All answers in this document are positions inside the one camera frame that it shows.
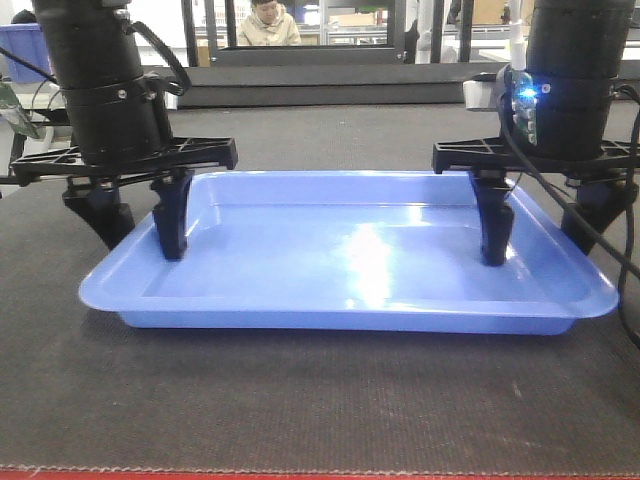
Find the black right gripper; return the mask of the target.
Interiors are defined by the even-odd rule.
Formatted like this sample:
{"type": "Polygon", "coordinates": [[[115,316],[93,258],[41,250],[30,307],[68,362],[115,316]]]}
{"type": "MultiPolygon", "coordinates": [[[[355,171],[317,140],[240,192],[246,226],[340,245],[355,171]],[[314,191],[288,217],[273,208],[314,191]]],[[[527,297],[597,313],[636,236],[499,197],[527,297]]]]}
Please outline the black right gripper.
{"type": "MultiPolygon", "coordinates": [[[[596,159],[568,161],[529,157],[529,162],[540,173],[586,181],[576,188],[571,206],[597,233],[603,234],[638,197],[639,186],[634,181],[627,185],[622,177],[614,178],[630,168],[639,170],[639,156],[633,157],[630,148],[629,142],[604,140],[596,159]]],[[[524,172],[527,171],[525,164],[505,140],[492,137],[435,143],[432,169],[436,174],[473,170],[470,181],[481,223],[483,262],[488,266],[503,265],[514,222],[514,212],[506,201],[511,188],[504,171],[524,172]]],[[[585,255],[596,245],[569,213],[562,216],[561,230],[585,255]]]]}

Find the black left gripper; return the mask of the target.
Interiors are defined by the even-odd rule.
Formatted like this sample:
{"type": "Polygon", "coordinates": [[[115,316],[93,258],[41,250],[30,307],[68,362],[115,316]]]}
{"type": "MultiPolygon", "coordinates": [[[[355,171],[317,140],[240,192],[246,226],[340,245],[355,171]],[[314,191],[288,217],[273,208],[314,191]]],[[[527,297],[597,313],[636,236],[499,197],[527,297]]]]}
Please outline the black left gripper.
{"type": "Polygon", "coordinates": [[[192,169],[233,170],[237,163],[232,138],[175,137],[163,152],[107,165],[89,164],[77,146],[26,155],[10,163],[9,183],[26,187],[49,177],[68,177],[64,205],[113,250],[135,227],[130,206],[121,201],[118,183],[154,179],[150,188],[159,198],[153,219],[160,247],[167,260],[180,260],[188,245],[186,213],[192,169]]]}

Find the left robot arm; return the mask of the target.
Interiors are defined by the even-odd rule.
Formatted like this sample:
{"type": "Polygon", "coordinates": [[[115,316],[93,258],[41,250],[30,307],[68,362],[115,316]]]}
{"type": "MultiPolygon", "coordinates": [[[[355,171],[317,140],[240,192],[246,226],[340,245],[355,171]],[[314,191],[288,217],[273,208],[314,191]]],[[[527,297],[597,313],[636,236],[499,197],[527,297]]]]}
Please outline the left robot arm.
{"type": "Polygon", "coordinates": [[[15,154],[2,183],[25,187],[65,177],[64,204],[114,248],[135,226],[120,187],[148,182],[159,197],[153,220],[162,252],[181,259],[194,173],[234,169],[234,140],[173,135],[164,96],[184,95],[191,80],[173,52],[131,20],[126,2],[36,1],[33,7],[73,142],[49,153],[15,154]]]}

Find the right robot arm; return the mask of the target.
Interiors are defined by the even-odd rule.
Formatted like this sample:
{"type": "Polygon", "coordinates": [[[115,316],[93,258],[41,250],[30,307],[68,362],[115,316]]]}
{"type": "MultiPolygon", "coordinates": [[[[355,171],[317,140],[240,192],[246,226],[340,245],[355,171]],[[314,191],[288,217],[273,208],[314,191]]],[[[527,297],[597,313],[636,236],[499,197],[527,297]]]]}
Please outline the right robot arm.
{"type": "Polygon", "coordinates": [[[513,35],[511,61],[490,84],[499,135],[434,145],[435,173],[469,174],[485,264],[506,260],[514,222],[509,172],[566,178],[576,196],[562,206],[561,229],[583,252],[619,215],[631,213],[639,131],[628,142],[603,134],[614,98],[638,97],[617,81],[633,10],[631,1],[535,2],[528,36],[513,35]]]}

